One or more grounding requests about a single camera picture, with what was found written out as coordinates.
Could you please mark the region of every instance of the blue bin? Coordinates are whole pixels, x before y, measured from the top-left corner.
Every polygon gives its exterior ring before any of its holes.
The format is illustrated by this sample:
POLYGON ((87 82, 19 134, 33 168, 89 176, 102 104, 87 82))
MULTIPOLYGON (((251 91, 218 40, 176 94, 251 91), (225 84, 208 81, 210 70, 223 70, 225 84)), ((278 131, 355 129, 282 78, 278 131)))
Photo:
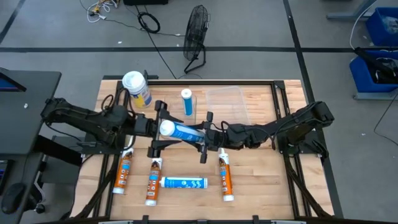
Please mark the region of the blue bin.
MULTIPOLYGON (((368 50, 367 53, 379 58, 393 58, 398 60, 398 52, 386 52, 380 50, 368 50)), ((356 57, 349 65, 359 93, 388 93, 398 88, 398 84, 376 84, 373 82, 366 62, 356 57)))
POLYGON ((374 45, 398 46, 398 34, 388 33, 383 24, 382 16, 398 18, 398 7, 377 7, 373 15, 366 21, 366 27, 374 45))

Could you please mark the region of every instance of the wooden table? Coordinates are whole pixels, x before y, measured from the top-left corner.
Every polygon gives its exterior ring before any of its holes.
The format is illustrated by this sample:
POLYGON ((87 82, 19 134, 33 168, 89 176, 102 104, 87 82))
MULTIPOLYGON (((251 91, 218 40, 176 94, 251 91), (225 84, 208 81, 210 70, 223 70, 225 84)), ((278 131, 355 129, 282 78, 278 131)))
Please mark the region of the wooden table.
MULTIPOLYGON (((108 94, 114 94, 117 80, 103 80, 98 93, 96 111, 108 94)), ((291 112, 306 105, 300 80, 285 80, 291 112)), ((205 92, 225 86, 173 85, 150 86, 152 104, 137 109, 147 117, 155 117, 154 101, 166 95, 178 95, 184 88, 197 96, 197 123, 206 118, 205 92)), ((276 119, 271 88, 264 85, 241 85, 251 124, 266 124, 276 119)), ((114 195, 111 220, 141 220, 149 215, 151 220, 250 220, 292 219, 292 207, 282 155, 265 142, 259 149, 227 150, 229 154, 235 201, 224 202, 221 196, 218 155, 208 152, 206 164, 200 164, 200 154, 188 144, 180 143, 162 152, 163 176, 207 177, 207 189, 160 189, 157 206, 144 205, 151 159, 147 155, 149 138, 137 138, 134 157, 124 195, 114 195)), ((300 155, 307 188, 328 213, 333 214, 328 187, 320 159, 314 154, 300 155)), ((93 156, 81 168, 76 187, 72 216, 76 215, 95 192, 100 175, 102 155, 93 156)), ((300 213, 304 214, 300 192, 296 189, 300 213)), ((105 195, 100 215, 104 213, 105 195)))

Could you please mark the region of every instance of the chair wheel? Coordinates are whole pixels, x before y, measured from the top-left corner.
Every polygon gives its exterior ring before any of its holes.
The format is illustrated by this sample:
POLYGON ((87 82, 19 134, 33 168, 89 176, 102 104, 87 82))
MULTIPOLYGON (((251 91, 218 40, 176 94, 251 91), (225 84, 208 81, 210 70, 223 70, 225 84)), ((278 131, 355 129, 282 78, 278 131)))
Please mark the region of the chair wheel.
POLYGON ((36 208, 34 209, 34 211, 35 211, 37 214, 44 213, 44 212, 45 212, 45 207, 44 207, 44 205, 42 205, 42 204, 37 204, 37 205, 36 205, 36 208))

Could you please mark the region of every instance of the floor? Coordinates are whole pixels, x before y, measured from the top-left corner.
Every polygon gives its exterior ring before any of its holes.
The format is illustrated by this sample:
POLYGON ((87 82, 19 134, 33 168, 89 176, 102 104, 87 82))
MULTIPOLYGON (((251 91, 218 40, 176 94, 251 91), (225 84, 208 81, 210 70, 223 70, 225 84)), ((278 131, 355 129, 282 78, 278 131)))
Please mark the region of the floor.
MULTIPOLYGON (((88 7, 95 0, 82 2, 88 7)), ((352 98, 356 88, 349 63, 355 55, 348 49, 353 22, 325 18, 329 12, 353 10, 362 0, 286 2, 303 47, 314 97, 325 101, 336 118, 325 129, 325 138, 344 217, 398 221, 398 148, 373 133, 389 102, 352 98)), ((169 0, 168 5, 147 8, 160 21, 162 32, 184 34, 190 11, 199 4, 208 9, 211 22, 205 40, 209 49, 207 64, 196 74, 206 79, 305 80, 306 71, 297 60, 298 46, 290 32, 283 0, 169 0)), ((379 0, 376 6, 398 7, 398 2, 379 0)), ((111 8, 106 16, 139 26, 123 4, 118 9, 111 8)), ((2 0, 0 30, 0 67, 60 71, 63 75, 55 96, 78 106, 94 108, 103 75, 145 69, 161 79, 173 78, 145 32, 110 21, 89 23, 78 0, 2 0)), ((163 49, 162 56, 174 74, 181 76, 187 64, 179 48, 183 38, 152 36, 158 47, 174 49, 163 49)), ((353 45, 373 47, 363 22, 354 32, 353 45)), ((397 111, 394 103, 377 129, 396 141, 397 111)), ((83 136, 67 125, 57 128, 83 136)), ((55 134, 47 128, 41 133, 47 137, 55 134)), ((70 209, 73 186, 47 184, 45 191, 47 215, 26 212, 21 223, 58 220, 70 209)))

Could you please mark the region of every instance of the fan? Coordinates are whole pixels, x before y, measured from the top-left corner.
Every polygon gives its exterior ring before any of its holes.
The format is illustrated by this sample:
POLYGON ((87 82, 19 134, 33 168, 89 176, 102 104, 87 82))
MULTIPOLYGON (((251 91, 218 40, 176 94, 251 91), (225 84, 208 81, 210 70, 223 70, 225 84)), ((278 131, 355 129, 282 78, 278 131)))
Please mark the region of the fan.
POLYGON ((187 74, 194 69, 200 68, 206 64, 206 48, 203 45, 205 41, 206 31, 208 28, 208 13, 207 9, 200 6, 195 6, 189 17, 187 31, 184 40, 184 57, 191 62, 185 67, 184 72, 187 74), (203 63, 194 68, 189 68, 193 61, 198 60, 200 51, 203 49, 203 63))

